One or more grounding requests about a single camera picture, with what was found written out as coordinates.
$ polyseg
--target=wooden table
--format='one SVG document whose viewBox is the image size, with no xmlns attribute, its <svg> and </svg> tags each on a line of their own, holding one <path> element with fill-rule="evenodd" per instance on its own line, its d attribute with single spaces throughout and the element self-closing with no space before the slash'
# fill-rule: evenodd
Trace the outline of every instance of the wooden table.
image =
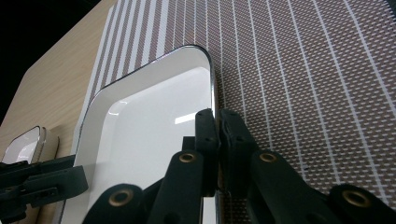
<svg viewBox="0 0 396 224">
<path fill-rule="evenodd" d="M 115 2 L 99 2 L 26 71 L 0 127 L 0 158 L 14 138 L 36 125 L 59 136 L 57 158 L 70 154 L 107 13 Z M 37 223 L 51 223 L 54 209 L 54 204 L 44 206 Z"/>
</svg>

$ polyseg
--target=woven placemat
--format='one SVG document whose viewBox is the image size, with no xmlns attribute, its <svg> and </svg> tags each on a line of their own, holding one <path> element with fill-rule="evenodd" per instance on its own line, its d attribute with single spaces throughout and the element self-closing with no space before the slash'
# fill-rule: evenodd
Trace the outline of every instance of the woven placemat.
<svg viewBox="0 0 396 224">
<path fill-rule="evenodd" d="M 197 44 L 213 58 L 219 107 L 240 113 L 261 148 L 323 193 L 349 183 L 396 209 L 395 43 L 383 0 L 119 0 L 78 125 L 102 87 Z M 223 200 L 224 222 L 249 223 L 245 202 Z"/>
</svg>

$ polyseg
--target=white tray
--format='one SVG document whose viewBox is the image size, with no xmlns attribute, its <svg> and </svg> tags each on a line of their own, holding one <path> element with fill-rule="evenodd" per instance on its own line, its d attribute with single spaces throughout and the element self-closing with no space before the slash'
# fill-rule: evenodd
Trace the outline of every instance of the white tray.
<svg viewBox="0 0 396 224">
<path fill-rule="evenodd" d="M 85 115 L 75 165 L 89 189 L 65 203 L 62 223 L 81 223 L 108 188 L 145 189 L 164 177 L 183 136 L 195 136 L 194 115 L 212 108 L 215 77 L 207 52 L 184 46 L 104 87 Z M 204 222 L 215 223 L 215 199 L 205 199 Z"/>
</svg>

